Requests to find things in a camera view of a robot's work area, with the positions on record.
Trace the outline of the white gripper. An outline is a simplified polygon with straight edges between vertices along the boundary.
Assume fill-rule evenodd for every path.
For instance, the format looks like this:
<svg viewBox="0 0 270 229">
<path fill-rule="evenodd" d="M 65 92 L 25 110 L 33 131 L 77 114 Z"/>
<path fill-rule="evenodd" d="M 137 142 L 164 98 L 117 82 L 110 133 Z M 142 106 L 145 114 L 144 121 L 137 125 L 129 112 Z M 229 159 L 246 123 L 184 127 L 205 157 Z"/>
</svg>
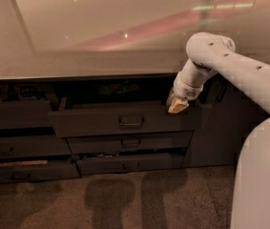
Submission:
<svg viewBox="0 0 270 229">
<path fill-rule="evenodd" d="M 184 111 L 189 107 L 187 100 L 197 99 L 202 90 L 203 86 L 190 86 L 182 79 L 181 73 L 178 73 L 174 81 L 173 89 L 170 90 L 166 100 L 166 107 L 168 108 L 168 112 L 170 114 L 178 114 Z"/>
</svg>

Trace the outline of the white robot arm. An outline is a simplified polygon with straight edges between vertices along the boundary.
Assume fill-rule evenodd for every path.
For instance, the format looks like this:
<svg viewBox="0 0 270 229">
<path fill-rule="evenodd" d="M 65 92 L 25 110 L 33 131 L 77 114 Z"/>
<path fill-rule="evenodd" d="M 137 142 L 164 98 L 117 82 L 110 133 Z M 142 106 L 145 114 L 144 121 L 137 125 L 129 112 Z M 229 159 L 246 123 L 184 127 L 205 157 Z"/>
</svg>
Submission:
<svg viewBox="0 0 270 229">
<path fill-rule="evenodd" d="M 167 99 L 169 113 L 185 110 L 218 73 L 270 114 L 269 64 L 236 53 L 233 39 L 208 32 L 192 35 L 186 53 Z M 239 154 L 230 229 L 270 229 L 270 117 L 253 129 Z"/>
</svg>

